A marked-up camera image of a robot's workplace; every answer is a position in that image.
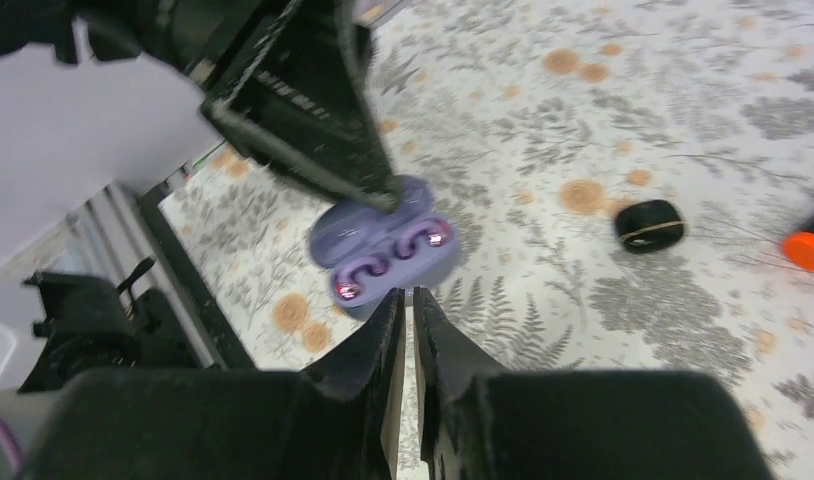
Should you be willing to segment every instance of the black strip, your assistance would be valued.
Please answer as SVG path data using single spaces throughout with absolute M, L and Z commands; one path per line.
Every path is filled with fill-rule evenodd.
M 198 269 L 192 264 L 174 230 L 160 211 L 159 204 L 167 195 L 168 191 L 162 188 L 162 184 L 154 187 L 137 201 L 139 213 L 148 230 L 157 239 L 160 252 L 168 261 L 169 267 L 177 276 L 181 286 L 194 300 L 198 317 L 227 367 L 229 369 L 256 368 L 254 361 L 227 321 L 227 317 L 219 308 L 215 297 L 201 278 Z

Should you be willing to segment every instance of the floral tablecloth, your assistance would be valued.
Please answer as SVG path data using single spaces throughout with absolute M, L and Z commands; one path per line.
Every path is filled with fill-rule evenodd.
M 814 211 L 814 0 L 424 0 L 378 33 L 381 134 L 464 235 L 451 319 L 515 368 L 710 372 L 780 478 L 814 479 L 814 274 L 779 253 Z M 652 198 L 687 237 L 623 253 L 612 215 Z M 358 326 L 306 253 L 326 208 L 229 151 L 164 204 L 262 368 Z

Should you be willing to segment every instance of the orange cap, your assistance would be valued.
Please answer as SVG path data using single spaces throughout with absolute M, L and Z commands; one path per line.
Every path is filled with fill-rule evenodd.
M 784 239 L 781 249 L 791 262 L 814 272 L 814 233 L 796 232 Z

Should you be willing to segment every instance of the open earbud case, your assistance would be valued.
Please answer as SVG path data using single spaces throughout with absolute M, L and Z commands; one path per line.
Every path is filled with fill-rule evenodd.
M 394 213 L 343 200 L 310 229 L 310 256 L 331 270 L 334 303 L 360 320 L 393 288 L 438 285 L 459 259 L 460 238 L 448 219 L 430 212 L 427 183 L 406 175 L 398 180 L 404 198 Z

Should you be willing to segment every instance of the purple earbud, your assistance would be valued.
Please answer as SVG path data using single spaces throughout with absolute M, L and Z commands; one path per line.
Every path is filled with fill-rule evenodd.
M 415 242 L 417 237 L 423 236 L 428 245 L 440 247 L 445 245 L 451 238 L 451 229 L 441 220 L 425 220 L 410 227 L 401 238 L 395 242 L 395 256 L 401 260 L 407 260 L 413 256 L 416 250 Z
M 336 294 L 343 300 L 356 298 L 362 293 L 363 288 L 354 279 L 354 275 L 360 270 L 366 270 L 370 275 L 377 277 L 386 273 L 387 267 L 386 260 L 373 255 L 352 260 L 340 268 L 339 273 L 336 274 L 334 285 Z

